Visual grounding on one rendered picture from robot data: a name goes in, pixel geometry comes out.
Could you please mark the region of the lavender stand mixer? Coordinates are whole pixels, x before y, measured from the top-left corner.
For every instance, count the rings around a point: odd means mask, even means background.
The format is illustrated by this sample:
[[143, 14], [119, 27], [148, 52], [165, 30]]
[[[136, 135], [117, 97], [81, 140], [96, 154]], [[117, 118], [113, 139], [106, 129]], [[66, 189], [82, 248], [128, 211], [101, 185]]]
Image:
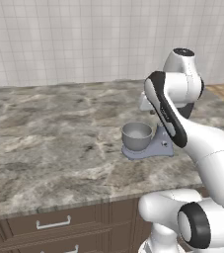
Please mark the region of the lavender stand mixer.
[[173, 143], [163, 126], [157, 126], [152, 133], [149, 145], [141, 151], [127, 149], [122, 143], [121, 152], [130, 160], [139, 160], [152, 156], [173, 156]]

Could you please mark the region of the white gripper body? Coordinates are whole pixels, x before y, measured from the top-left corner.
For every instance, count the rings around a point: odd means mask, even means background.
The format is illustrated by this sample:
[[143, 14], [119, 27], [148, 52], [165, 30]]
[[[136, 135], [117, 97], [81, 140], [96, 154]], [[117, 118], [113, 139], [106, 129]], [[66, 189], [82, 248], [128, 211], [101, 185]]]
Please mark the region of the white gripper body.
[[145, 92], [142, 92], [139, 99], [139, 110], [142, 112], [150, 112], [153, 111], [154, 108], [151, 103], [148, 101]]

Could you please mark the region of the brown wooden cupboard door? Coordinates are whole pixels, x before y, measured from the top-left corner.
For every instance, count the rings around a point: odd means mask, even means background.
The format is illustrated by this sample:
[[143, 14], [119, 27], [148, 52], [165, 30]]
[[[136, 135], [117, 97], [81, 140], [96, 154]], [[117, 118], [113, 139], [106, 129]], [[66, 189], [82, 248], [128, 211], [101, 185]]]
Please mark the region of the brown wooden cupboard door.
[[137, 253], [151, 231], [139, 214], [138, 199], [112, 203], [111, 225], [112, 253]]

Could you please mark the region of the brown wooden drawer front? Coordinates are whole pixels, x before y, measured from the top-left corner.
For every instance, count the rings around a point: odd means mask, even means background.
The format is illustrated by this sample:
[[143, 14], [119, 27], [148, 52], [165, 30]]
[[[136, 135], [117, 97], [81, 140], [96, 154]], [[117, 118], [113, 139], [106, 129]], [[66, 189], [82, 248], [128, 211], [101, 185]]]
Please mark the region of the brown wooden drawer front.
[[[0, 239], [6, 241], [13, 238], [24, 237], [30, 239], [58, 237], [89, 226], [102, 227], [105, 222], [103, 222], [102, 217], [99, 216], [101, 214], [102, 206], [94, 205], [61, 211], [7, 217], [0, 219]], [[69, 225], [37, 230], [37, 220], [39, 220], [41, 225], [56, 223], [65, 221], [68, 215], [71, 216]]]
[[17, 247], [20, 253], [57, 253], [59, 245], [79, 245], [78, 253], [108, 253], [108, 231], [96, 231], [75, 236], [63, 236], [59, 238], [23, 244]]

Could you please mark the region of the grey metal mixer bowl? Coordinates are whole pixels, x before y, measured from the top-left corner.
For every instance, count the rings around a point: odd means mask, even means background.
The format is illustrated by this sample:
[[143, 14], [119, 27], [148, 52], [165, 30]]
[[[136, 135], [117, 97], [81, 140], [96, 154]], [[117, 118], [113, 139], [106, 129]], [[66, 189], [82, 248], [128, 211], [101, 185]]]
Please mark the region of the grey metal mixer bowl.
[[127, 123], [122, 127], [121, 139], [127, 149], [141, 151], [149, 145], [152, 133], [152, 128], [145, 123]]

